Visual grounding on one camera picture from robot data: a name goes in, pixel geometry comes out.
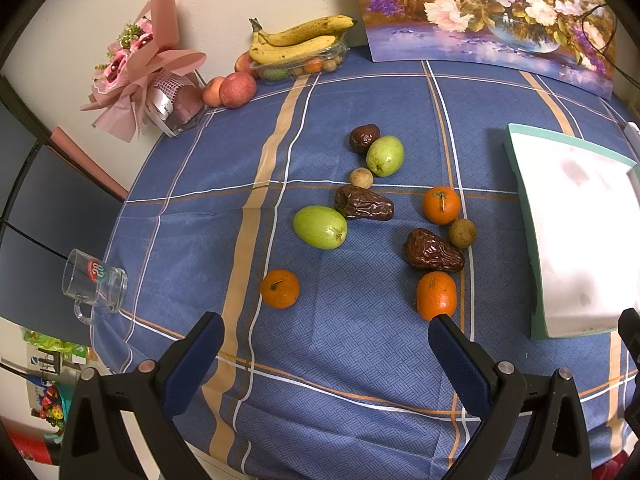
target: date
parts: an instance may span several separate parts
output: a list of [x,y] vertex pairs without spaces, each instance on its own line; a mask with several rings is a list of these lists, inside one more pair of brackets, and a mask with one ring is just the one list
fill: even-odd
[[394,203],[391,200],[357,186],[340,186],[335,191],[334,207],[347,220],[391,220],[394,217]]
[[402,248],[406,260],[418,269],[458,272],[465,267],[464,255],[428,229],[411,231]]
[[356,153],[367,153],[374,140],[380,138],[380,128],[375,124],[364,124],[354,128],[349,134],[349,145]]

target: flower painting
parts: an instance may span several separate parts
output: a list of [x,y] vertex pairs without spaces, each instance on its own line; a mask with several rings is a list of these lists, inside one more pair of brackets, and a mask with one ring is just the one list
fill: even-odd
[[375,61],[496,64],[609,98],[614,16],[604,0],[358,0]]

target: banana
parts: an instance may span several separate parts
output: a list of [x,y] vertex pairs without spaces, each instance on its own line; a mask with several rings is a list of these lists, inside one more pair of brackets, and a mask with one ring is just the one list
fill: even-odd
[[304,56],[322,50],[335,43],[335,36],[325,35],[303,41],[293,46],[273,46],[262,36],[262,27],[257,20],[249,20],[254,28],[254,40],[249,47],[249,56],[261,64],[285,62],[294,57]]
[[273,46],[291,46],[318,36],[340,33],[353,27],[356,23],[356,20],[349,16],[327,16],[296,25],[276,34],[268,34],[263,31],[261,35],[267,43]]

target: mug logo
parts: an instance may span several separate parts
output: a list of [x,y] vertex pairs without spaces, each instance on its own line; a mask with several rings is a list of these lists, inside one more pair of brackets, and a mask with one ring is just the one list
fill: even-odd
[[98,260],[89,260],[86,264],[86,272],[95,283],[104,283],[107,279],[107,271]]

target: plaid tablecloth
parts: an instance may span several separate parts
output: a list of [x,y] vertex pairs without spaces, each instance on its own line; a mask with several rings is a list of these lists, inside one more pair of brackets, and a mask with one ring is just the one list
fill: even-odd
[[[556,80],[464,62],[372,63],[364,50],[335,73],[260,85],[247,106],[210,110],[155,146],[106,255],[129,275],[126,305],[95,327],[94,347],[113,371],[132,370],[216,311],[226,324],[222,352],[175,419],[188,442],[264,478],[440,478],[478,421],[431,352],[414,308],[422,273],[401,247],[416,227],[446,234],[426,222],[420,201],[428,187],[451,186],[478,227],[454,275],[454,320],[523,372],[571,368],[600,464],[628,434],[622,413],[636,368],[615,333],[529,339],[529,264],[503,140],[508,123],[523,123],[635,158],[624,119],[616,100]],[[340,248],[316,250],[296,237],[292,218],[331,205],[364,164],[347,136],[365,123],[404,143],[402,168],[373,188],[394,201],[396,216],[350,222]],[[301,284],[285,310],[260,300],[260,280],[276,268]]]

